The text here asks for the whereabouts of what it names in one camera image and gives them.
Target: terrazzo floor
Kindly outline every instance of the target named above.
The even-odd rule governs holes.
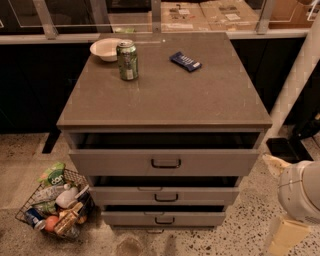
[[[277,200],[277,179],[261,156],[240,194],[227,209],[223,225],[214,230],[112,230],[97,209],[76,241],[34,231],[15,214],[35,191],[37,177],[56,161],[75,170],[63,136],[51,154],[42,154],[47,134],[0,135],[0,255],[207,256],[268,255],[266,241],[272,221],[283,213]],[[267,150],[262,147],[261,153]],[[320,255],[320,229],[295,246],[289,255]]]

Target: cabinet top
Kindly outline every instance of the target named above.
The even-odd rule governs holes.
[[[70,127],[250,127],[271,119],[225,33],[108,34],[134,41],[139,77],[90,56],[58,121]],[[169,57],[202,63],[189,73]]]

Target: blue wrapper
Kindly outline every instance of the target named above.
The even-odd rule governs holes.
[[[201,68],[202,64],[193,59],[183,55],[182,52],[177,52],[169,57],[169,60],[178,64],[180,67],[192,72],[198,68]]]

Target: drawer gap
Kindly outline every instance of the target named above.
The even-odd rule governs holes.
[[[223,212],[222,205],[107,205],[106,212]]]
[[[251,149],[259,132],[87,133],[79,149]]]
[[[234,187],[238,177],[98,176],[94,180],[95,187]]]

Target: gray cabinet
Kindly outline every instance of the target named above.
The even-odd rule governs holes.
[[[223,33],[119,37],[137,45],[139,78],[122,81],[116,63],[91,56],[57,124],[103,219],[221,225],[271,126],[230,41]],[[203,67],[188,73],[171,63],[177,50]]]

